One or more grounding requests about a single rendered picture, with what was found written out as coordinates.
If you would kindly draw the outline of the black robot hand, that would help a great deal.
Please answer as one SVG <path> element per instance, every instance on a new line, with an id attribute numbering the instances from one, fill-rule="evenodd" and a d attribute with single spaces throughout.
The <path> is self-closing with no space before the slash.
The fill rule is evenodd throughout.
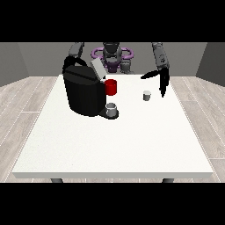
<path id="1" fill-rule="evenodd" d="M 147 79 L 154 76 L 160 76 L 160 87 L 159 91 L 161 92 L 162 97 L 164 97 L 166 92 L 166 87 L 169 85 L 170 81 L 170 75 L 169 75 L 169 69 L 168 68 L 162 68 L 159 70 L 150 71 L 143 76 L 141 76 L 141 79 Z"/>
<path id="2" fill-rule="evenodd" d="M 70 56 L 70 55 L 67 56 L 64 60 L 63 66 L 62 66 L 62 72 L 65 72 L 67 67 L 75 66 L 77 63 L 81 66 L 87 65 L 87 63 L 79 57 L 74 57 L 74 56 Z"/>

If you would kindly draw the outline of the pale grey machine lid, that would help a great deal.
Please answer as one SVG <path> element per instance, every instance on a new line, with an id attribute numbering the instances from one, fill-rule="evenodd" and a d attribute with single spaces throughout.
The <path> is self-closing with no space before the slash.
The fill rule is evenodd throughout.
<path id="1" fill-rule="evenodd" d="M 94 71 L 97 74 L 99 80 L 102 80 L 106 75 L 106 70 L 103 66 L 103 63 L 100 61 L 99 58 L 96 58 L 91 61 L 91 66 L 93 67 Z"/>

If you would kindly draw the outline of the black coffee machine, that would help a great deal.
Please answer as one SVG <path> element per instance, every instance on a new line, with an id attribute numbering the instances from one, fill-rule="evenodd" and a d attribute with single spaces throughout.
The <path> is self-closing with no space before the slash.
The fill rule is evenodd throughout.
<path id="1" fill-rule="evenodd" d="M 63 80 L 69 101 L 69 107 L 83 116 L 102 116 L 109 120 L 119 117 L 119 111 L 113 117 L 106 115 L 105 81 L 100 81 L 93 68 L 87 66 L 69 66 L 63 73 Z"/>

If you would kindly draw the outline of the red pod holder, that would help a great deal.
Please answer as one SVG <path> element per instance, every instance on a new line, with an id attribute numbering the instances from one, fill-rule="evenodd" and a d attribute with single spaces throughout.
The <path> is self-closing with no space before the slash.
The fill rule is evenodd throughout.
<path id="1" fill-rule="evenodd" d="M 113 96 L 117 93 L 117 81 L 114 79 L 105 80 L 105 94 Z"/>

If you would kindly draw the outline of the small grey cup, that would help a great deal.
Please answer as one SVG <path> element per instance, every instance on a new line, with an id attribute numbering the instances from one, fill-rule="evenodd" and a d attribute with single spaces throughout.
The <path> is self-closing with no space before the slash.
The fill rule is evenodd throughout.
<path id="1" fill-rule="evenodd" d="M 113 117 L 117 113 L 117 106 L 114 103 L 108 103 L 106 106 L 106 115 L 109 117 Z"/>

